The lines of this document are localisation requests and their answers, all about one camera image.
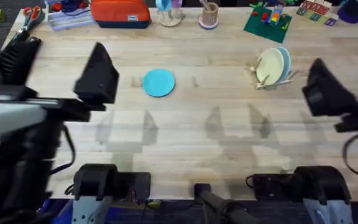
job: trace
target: wooden table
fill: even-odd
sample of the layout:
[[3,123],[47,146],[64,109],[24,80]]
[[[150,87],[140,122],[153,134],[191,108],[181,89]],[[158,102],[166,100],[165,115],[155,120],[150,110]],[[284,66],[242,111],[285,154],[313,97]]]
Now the wooden table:
[[[219,25],[198,25],[200,8],[186,8],[177,27],[153,23],[147,29],[100,29],[97,25],[52,31],[46,24],[32,35],[43,40],[28,85],[41,96],[75,97],[81,75],[96,41],[108,50],[121,74],[115,105],[93,112],[90,123],[68,123],[78,151],[75,165],[53,176],[54,197],[73,181],[84,163],[114,163],[119,171],[152,174],[151,198],[192,198],[193,184],[208,182],[224,198],[252,199],[244,179],[254,173],[296,166],[332,165],[347,180],[358,201],[358,176],[341,158],[344,141],[355,133],[338,134],[339,118],[310,115],[301,87],[314,59],[322,58],[333,74],[358,96],[358,24],[339,21],[334,27],[295,15],[283,44],[243,31],[250,8],[219,10]],[[7,39],[24,18],[19,14]],[[249,66],[269,47],[285,46],[294,69],[301,73],[290,85],[256,90]],[[152,98],[142,77],[166,68],[176,79],[174,91]],[[349,155],[358,169],[358,141]],[[56,164],[70,160],[67,142]]]

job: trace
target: black mount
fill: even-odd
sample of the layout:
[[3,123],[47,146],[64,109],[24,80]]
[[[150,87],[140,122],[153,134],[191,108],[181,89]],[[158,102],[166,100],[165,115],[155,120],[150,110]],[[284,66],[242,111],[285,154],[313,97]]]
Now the black mount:
[[249,215],[241,203],[234,200],[224,200],[212,193],[209,184],[194,185],[194,200],[205,203],[217,216],[219,223],[233,224],[262,224],[261,221]]
[[289,200],[302,202],[304,198],[343,200],[349,204],[351,196],[342,174],[332,166],[297,167],[294,174],[254,174],[252,187],[257,200]]
[[118,172],[114,164],[85,164],[74,176],[74,199],[113,196],[114,200],[145,200],[150,196],[150,180],[148,172]]

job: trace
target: pencil cup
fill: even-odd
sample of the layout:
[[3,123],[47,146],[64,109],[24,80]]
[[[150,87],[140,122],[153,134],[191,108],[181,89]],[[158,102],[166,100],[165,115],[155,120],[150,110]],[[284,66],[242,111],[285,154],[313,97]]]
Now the pencil cup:
[[218,26],[218,9],[219,6],[213,2],[208,3],[212,11],[207,11],[203,7],[203,14],[198,19],[200,26],[204,29],[214,29]]

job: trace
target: yellow plate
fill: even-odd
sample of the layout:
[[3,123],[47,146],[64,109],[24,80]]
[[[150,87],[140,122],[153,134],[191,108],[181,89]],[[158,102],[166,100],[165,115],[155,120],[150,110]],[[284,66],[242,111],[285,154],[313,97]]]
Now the yellow plate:
[[261,82],[267,75],[270,75],[265,85],[272,85],[276,83],[284,70],[283,55],[276,48],[265,50],[259,57],[260,63],[256,69],[256,75]]

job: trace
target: toy blocks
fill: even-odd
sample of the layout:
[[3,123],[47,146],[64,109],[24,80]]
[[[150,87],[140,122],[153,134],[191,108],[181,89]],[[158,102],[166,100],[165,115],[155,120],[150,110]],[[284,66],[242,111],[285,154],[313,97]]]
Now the toy blocks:
[[296,13],[312,21],[333,26],[338,20],[338,15],[329,11],[331,6],[332,3],[324,0],[305,0]]

